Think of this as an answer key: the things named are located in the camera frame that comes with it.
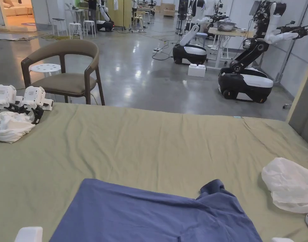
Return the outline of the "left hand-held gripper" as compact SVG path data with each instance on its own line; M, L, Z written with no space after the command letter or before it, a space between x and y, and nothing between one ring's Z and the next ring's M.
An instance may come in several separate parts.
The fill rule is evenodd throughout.
M42 242L43 228L42 227L23 227L15 238L15 242Z

